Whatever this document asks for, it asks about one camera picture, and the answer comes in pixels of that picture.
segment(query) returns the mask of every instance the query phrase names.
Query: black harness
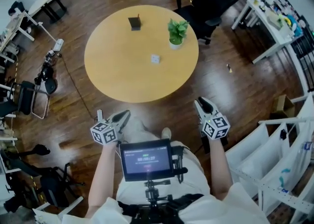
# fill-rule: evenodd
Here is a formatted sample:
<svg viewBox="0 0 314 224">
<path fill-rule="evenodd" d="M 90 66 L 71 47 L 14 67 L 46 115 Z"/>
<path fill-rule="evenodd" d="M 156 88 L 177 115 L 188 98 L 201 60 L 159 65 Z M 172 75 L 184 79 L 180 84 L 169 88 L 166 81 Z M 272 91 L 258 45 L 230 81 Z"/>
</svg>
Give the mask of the black harness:
<svg viewBox="0 0 314 224">
<path fill-rule="evenodd" d="M 190 204 L 201 198 L 202 194 L 187 194 L 179 199 L 170 200 L 167 203 L 159 204 L 162 223 L 164 224 L 183 224 L 179 218 L 179 212 Z M 131 216 L 131 224 L 154 223 L 149 219 L 150 205 L 127 205 L 118 201 L 119 206 L 123 209 L 123 215 Z"/>
</svg>

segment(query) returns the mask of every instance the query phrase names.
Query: green plant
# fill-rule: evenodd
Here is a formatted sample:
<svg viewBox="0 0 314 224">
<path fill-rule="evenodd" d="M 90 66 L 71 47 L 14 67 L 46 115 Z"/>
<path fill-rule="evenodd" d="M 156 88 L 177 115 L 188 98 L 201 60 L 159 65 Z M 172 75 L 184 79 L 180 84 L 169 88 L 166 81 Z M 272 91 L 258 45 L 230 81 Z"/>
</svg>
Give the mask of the green plant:
<svg viewBox="0 0 314 224">
<path fill-rule="evenodd" d="M 179 45 L 183 42 L 183 38 L 186 37 L 188 22 L 180 21 L 179 23 L 170 19 L 168 23 L 168 31 L 170 34 L 170 42 L 174 45 Z"/>
</svg>

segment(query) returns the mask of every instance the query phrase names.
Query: floor cable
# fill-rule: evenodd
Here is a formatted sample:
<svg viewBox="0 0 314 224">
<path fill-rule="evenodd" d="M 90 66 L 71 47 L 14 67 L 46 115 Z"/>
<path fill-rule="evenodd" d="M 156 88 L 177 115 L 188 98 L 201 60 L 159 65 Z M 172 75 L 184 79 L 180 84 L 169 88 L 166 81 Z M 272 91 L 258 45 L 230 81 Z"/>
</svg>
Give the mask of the floor cable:
<svg viewBox="0 0 314 224">
<path fill-rule="evenodd" d="M 86 110 L 88 111 L 88 114 L 89 114 L 90 118 L 95 121 L 97 117 L 93 117 L 92 113 L 89 111 L 89 109 L 88 109 L 88 107 L 87 107 L 87 105 L 86 105 L 84 99 L 82 98 L 82 95 L 80 94 L 80 92 L 79 92 L 77 86 L 75 85 L 75 82 L 74 82 L 74 80 L 73 80 L 73 78 L 72 78 L 72 76 L 71 76 L 71 74 L 70 74 L 70 72 L 69 72 L 69 70 L 68 70 L 67 64 L 65 63 L 65 60 L 63 59 L 63 57 L 61 57 L 61 59 L 62 59 L 62 61 L 63 61 L 63 64 L 64 64 L 64 67 L 65 67 L 66 71 L 68 72 L 69 77 L 71 78 L 71 81 L 72 81 L 72 83 L 73 83 L 75 89 L 77 90 L 77 93 L 79 94 L 80 99 L 82 100 L 82 102 L 83 102 L 83 104 L 84 104 Z"/>
<path fill-rule="evenodd" d="M 196 153 L 198 153 L 202 149 L 202 147 L 203 147 L 203 144 L 195 152 L 193 152 L 193 154 L 196 155 Z"/>
</svg>

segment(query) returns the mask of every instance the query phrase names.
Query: cardboard box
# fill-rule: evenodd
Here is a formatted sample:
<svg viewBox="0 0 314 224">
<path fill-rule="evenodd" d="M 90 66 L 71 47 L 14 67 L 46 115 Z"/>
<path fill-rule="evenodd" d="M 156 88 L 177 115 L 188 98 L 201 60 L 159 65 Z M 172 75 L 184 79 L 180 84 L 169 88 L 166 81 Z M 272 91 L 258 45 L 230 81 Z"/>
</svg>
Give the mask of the cardboard box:
<svg viewBox="0 0 314 224">
<path fill-rule="evenodd" d="M 270 116 L 271 119 L 294 117 L 294 111 L 294 103 L 287 97 L 287 95 L 282 95 L 274 100 Z"/>
</svg>

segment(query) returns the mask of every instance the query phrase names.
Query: display screen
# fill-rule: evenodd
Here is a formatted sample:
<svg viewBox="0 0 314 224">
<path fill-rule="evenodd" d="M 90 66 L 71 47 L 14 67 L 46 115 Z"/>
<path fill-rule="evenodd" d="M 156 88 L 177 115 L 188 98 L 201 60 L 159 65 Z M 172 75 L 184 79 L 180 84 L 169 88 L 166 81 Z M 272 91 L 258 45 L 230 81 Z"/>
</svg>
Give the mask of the display screen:
<svg viewBox="0 0 314 224">
<path fill-rule="evenodd" d="M 145 173 L 169 170 L 166 146 L 123 151 L 127 173 Z"/>
</svg>

